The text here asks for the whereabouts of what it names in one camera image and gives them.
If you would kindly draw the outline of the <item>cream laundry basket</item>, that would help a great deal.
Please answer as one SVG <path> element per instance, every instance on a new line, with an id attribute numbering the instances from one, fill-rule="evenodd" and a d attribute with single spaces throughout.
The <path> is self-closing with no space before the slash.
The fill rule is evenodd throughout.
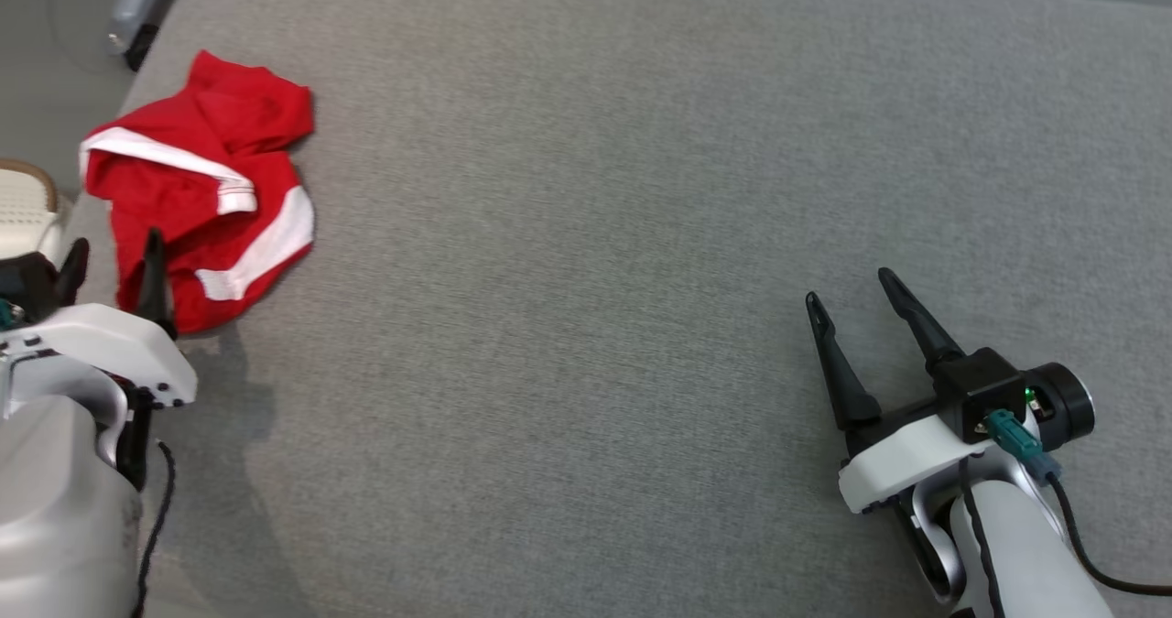
<path id="1" fill-rule="evenodd" d="M 59 266 L 62 233 L 50 175 L 32 163 L 0 157 L 0 262 L 38 252 Z"/>

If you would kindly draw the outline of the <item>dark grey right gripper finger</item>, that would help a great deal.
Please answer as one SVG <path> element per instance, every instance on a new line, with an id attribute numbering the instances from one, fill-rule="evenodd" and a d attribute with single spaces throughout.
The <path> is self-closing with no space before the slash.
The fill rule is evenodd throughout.
<path id="1" fill-rule="evenodd" d="M 928 308 L 925 308 L 895 271 L 880 267 L 875 274 L 883 284 L 891 308 L 895 310 L 897 317 L 907 322 L 913 338 L 917 339 L 926 372 L 934 373 L 941 364 L 950 364 L 966 355 L 966 352 L 950 338 L 949 332 L 943 330 Z"/>
<path id="2" fill-rule="evenodd" d="M 883 409 L 837 342 L 834 322 L 816 292 L 805 296 L 805 308 L 836 427 L 845 433 L 878 423 Z"/>

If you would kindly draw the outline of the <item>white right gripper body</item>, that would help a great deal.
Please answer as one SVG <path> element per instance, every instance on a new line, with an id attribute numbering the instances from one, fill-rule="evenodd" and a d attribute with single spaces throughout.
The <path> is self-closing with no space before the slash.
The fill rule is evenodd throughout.
<path id="1" fill-rule="evenodd" d="M 1045 514 L 1037 481 L 1010 451 L 984 433 L 977 442 L 965 443 L 938 415 L 914 419 L 859 451 L 838 471 L 838 489 L 854 514 L 907 496 L 909 512 L 933 516 L 942 505 L 961 501 L 963 461 L 968 462 L 972 485 L 1004 482 L 1026 494 L 1026 505 Z"/>

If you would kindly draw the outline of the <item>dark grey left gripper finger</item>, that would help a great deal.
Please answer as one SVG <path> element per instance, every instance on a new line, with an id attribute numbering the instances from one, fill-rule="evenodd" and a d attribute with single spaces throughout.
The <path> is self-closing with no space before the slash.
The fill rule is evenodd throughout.
<path id="1" fill-rule="evenodd" d="M 173 297 L 168 276 L 165 240 L 158 227 L 146 235 L 146 246 L 142 254 L 142 276 L 136 303 L 136 315 L 155 322 L 171 340 L 179 338 L 173 318 Z"/>
<path id="2" fill-rule="evenodd" d="M 77 301 L 77 292 L 86 281 L 89 259 L 91 259 L 91 243 L 84 237 L 71 242 L 70 251 L 64 256 L 54 283 L 54 294 L 62 308 Z"/>

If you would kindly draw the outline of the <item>silver metal leg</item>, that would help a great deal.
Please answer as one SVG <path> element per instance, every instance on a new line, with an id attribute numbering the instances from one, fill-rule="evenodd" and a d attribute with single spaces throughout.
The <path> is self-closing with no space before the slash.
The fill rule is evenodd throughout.
<path id="1" fill-rule="evenodd" d="M 139 72 L 168 11 L 176 0 L 114 0 L 105 26 L 105 47 L 122 57 L 130 72 Z"/>

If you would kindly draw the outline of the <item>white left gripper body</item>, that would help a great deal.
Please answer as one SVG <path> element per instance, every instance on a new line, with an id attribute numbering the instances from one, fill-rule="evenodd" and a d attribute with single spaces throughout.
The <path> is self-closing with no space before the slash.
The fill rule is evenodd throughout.
<path id="1" fill-rule="evenodd" d="M 46 396 L 71 398 L 93 417 L 127 417 L 141 387 L 165 407 L 196 400 L 196 372 L 157 322 L 83 304 L 0 331 L 1 417 Z"/>

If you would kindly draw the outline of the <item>red white shorts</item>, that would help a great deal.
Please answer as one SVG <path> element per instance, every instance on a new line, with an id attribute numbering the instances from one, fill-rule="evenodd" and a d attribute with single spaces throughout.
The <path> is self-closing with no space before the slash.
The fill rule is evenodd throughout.
<path id="1" fill-rule="evenodd" d="M 289 157 L 314 130 L 311 88 L 209 50 L 179 91 L 91 130 L 79 165 L 113 229 L 114 304 L 137 305 L 151 233 L 180 334 L 259 301 L 314 242 L 314 206 Z"/>

